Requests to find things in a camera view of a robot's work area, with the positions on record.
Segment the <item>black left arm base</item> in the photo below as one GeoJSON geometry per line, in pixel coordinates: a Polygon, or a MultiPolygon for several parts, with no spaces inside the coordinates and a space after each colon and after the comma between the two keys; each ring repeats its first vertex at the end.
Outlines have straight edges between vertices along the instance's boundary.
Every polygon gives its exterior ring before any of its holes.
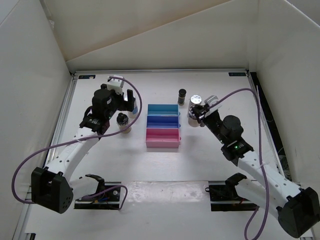
{"type": "Polygon", "coordinates": [[[86,174],[70,182],[74,193],[75,210],[121,210],[125,198],[121,197],[120,182],[106,182],[94,174],[86,174]]]}

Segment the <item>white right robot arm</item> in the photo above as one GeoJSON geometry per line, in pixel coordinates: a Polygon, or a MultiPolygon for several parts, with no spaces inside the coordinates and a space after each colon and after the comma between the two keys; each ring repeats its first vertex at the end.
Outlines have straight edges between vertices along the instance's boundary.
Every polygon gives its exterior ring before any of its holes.
{"type": "Polygon", "coordinates": [[[263,207],[274,216],[282,229],[293,238],[300,238],[320,221],[320,202],[317,192],[302,188],[263,162],[243,138],[241,121],[234,115],[220,118],[218,110],[208,105],[194,105],[188,118],[207,127],[222,143],[224,157],[252,176],[259,185],[237,173],[226,180],[224,193],[230,200],[245,198],[263,207]]]}

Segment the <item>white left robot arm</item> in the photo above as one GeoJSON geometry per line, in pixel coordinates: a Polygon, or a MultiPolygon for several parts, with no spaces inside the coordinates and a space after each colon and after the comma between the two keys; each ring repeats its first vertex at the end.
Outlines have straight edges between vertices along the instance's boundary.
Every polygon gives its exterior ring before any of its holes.
{"type": "Polygon", "coordinates": [[[105,194],[105,180],[95,174],[86,174],[76,180],[71,176],[89,150],[99,142],[110,127],[110,119],[117,111],[134,110],[135,97],[102,84],[94,92],[79,128],[63,151],[44,168],[31,173],[31,200],[33,203],[63,214],[75,199],[100,200],[105,194]]]}

